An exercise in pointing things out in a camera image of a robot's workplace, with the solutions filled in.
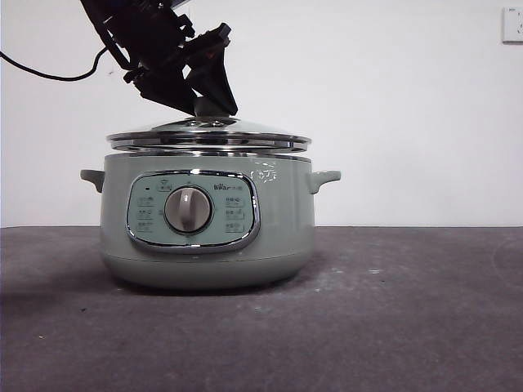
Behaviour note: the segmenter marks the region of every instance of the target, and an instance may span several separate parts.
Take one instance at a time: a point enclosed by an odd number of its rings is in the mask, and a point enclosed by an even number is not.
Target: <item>pot handle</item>
[[[80,178],[93,183],[98,193],[101,194],[101,191],[104,189],[105,171],[82,170]]]
[[[309,175],[309,190],[311,194],[317,194],[320,191],[321,185],[328,182],[340,181],[342,173],[340,171],[317,171]]]

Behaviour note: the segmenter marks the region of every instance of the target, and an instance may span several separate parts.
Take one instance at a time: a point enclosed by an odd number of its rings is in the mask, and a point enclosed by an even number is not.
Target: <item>control knob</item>
[[[211,214],[209,198],[196,188],[181,188],[165,203],[165,219],[173,229],[182,233],[199,231],[208,223]]]

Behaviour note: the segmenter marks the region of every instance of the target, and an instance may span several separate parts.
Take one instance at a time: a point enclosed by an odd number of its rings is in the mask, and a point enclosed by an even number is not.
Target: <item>brand logo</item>
[[[243,186],[230,186],[225,184],[215,184],[214,190],[244,190]]]

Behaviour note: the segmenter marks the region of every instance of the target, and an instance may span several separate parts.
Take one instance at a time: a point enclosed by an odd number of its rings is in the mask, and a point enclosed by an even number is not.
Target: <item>power cord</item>
[[[95,57],[95,62],[94,62],[94,65],[92,66],[92,69],[83,74],[83,75],[79,75],[79,76],[74,76],[72,78],[66,78],[66,77],[63,77],[63,76],[55,76],[55,75],[49,75],[47,73],[42,73],[42,72],[39,72],[37,70],[34,70],[34,69],[31,69],[29,67],[26,67],[25,65],[22,65],[16,61],[14,61],[12,58],[10,58],[9,56],[7,56],[6,54],[4,54],[2,51],[0,51],[0,56],[5,60],[7,61],[9,64],[11,65],[14,65],[16,68],[18,69],[22,69],[23,71],[25,72],[29,72],[30,74],[33,74],[33,75],[36,75],[36,76],[39,76],[40,78],[45,78],[45,79],[51,79],[51,80],[58,80],[60,82],[77,82],[78,80],[82,80],[82,79],[86,79],[86,78],[89,78],[90,76],[92,76],[95,72],[96,72],[96,69],[98,68],[98,62],[100,61],[100,58],[104,55],[104,53],[107,52],[107,48],[104,47]]]

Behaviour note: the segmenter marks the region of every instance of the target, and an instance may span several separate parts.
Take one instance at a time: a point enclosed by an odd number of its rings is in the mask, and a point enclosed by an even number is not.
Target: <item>glass lid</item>
[[[222,151],[239,153],[301,153],[311,139],[245,122],[237,118],[186,120],[108,136],[111,147],[127,152]]]

